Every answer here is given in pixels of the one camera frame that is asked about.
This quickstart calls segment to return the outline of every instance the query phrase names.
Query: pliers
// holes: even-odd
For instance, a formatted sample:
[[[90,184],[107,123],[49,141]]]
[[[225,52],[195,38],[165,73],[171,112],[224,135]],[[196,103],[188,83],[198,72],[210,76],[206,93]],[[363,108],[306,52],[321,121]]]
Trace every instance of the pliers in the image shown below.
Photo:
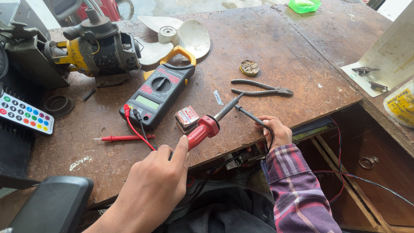
[[[259,82],[247,80],[247,79],[233,79],[231,83],[232,84],[246,84],[246,85],[256,86],[256,87],[260,87],[260,88],[267,90],[267,91],[247,92],[247,91],[237,90],[234,88],[231,89],[231,92],[236,93],[236,94],[240,94],[244,92],[245,96],[263,96],[263,95],[291,96],[293,95],[293,91],[291,91],[290,89],[286,87],[272,87],[272,86],[269,86],[263,83],[259,83]]]

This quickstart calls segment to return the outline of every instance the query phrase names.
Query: remote control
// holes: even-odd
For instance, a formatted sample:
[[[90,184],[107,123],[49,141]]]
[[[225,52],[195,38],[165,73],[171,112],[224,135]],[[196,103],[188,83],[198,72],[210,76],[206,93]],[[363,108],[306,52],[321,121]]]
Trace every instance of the remote control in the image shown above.
[[[4,93],[1,85],[0,88],[0,117],[41,133],[52,134],[55,119],[51,115]]]

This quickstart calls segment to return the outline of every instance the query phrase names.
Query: yellow label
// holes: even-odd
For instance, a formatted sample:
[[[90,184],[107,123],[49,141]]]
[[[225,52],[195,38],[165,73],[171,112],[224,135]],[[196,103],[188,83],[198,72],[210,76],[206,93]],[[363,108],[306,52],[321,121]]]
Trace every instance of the yellow label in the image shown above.
[[[408,88],[388,100],[387,106],[400,120],[414,126],[414,97]]]

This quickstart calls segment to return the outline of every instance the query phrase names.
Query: hand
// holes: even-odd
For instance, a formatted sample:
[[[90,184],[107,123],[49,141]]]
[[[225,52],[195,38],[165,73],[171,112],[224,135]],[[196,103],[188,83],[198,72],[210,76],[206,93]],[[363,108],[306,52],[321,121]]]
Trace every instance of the hand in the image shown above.
[[[114,204],[84,233],[150,233],[163,223],[184,197],[188,138],[173,150],[162,145],[135,163]]]
[[[277,117],[260,116],[258,118],[263,121],[265,126],[269,127],[273,131],[274,139],[272,148],[269,148],[269,151],[272,151],[279,146],[292,143],[292,130],[284,126]],[[266,136],[267,146],[269,147],[270,141],[272,140],[269,130],[259,125],[257,122],[255,122],[255,128],[263,130],[263,135]]]

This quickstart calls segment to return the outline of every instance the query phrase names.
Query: checkered sleeve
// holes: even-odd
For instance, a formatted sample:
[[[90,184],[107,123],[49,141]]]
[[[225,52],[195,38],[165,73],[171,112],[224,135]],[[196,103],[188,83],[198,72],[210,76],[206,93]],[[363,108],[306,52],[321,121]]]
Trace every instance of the checkered sleeve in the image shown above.
[[[275,201],[278,233],[341,233],[329,203],[295,144],[280,146],[262,164]]]

